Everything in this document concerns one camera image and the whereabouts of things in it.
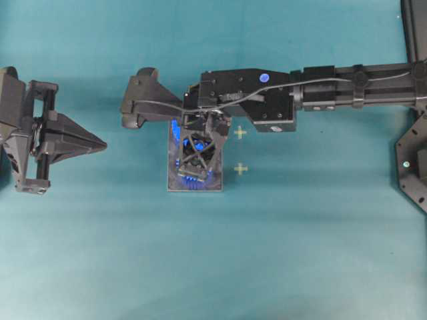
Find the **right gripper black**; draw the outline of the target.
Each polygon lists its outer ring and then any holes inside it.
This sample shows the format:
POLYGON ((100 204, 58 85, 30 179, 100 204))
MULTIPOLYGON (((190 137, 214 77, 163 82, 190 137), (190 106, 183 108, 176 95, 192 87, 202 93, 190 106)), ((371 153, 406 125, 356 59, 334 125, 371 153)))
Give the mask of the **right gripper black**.
POLYGON ((189 90, 183 108, 209 109, 218 112, 202 113, 203 137, 211 143, 202 151, 195 147, 192 131, 179 127, 176 167, 179 175, 207 177, 217 167, 218 159, 228 138, 231 117, 247 117, 257 131, 281 133, 296 130, 296 111, 290 87, 281 87, 291 81, 288 73, 264 69, 234 69, 206 71, 199 83, 189 90), (202 154, 214 149, 206 163, 202 154))

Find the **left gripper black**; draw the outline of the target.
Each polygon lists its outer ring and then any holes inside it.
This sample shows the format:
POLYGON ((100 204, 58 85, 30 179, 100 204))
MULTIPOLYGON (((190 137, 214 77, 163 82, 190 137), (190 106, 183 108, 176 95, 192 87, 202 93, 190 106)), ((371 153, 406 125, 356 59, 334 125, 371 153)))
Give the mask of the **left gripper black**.
POLYGON ((50 188, 49 164, 107 148, 107 143, 72 119, 50 112, 58 89, 49 82, 25 83, 14 67, 1 69, 1 147, 18 192, 42 195, 50 188))

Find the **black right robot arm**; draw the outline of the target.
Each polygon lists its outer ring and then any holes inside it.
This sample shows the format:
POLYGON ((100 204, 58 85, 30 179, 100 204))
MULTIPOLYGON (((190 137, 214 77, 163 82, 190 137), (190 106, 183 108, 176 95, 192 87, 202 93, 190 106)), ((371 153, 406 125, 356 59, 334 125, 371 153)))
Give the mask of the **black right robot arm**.
POLYGON ((177 172, 192 181, 205 181, 224 148, 232 117, 248 118, 262 133, 282 133, 296 130, 300 110, 385 104, 425 110, 425 61, 306 67, 291 73, 208 71, 182 103, 177 172))

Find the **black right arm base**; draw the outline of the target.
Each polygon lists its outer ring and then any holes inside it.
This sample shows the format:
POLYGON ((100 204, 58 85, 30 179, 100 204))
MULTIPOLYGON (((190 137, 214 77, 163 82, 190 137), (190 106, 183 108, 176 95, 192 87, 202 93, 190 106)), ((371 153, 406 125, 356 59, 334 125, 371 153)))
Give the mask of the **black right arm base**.
MULTIPOLYGON (((408 62, 426 62, 426 2, 401 1, 408 62)), ((416 81, 408 104, 416 118, 395 144, 400 190, 426 211, 426 78, 416 81)))

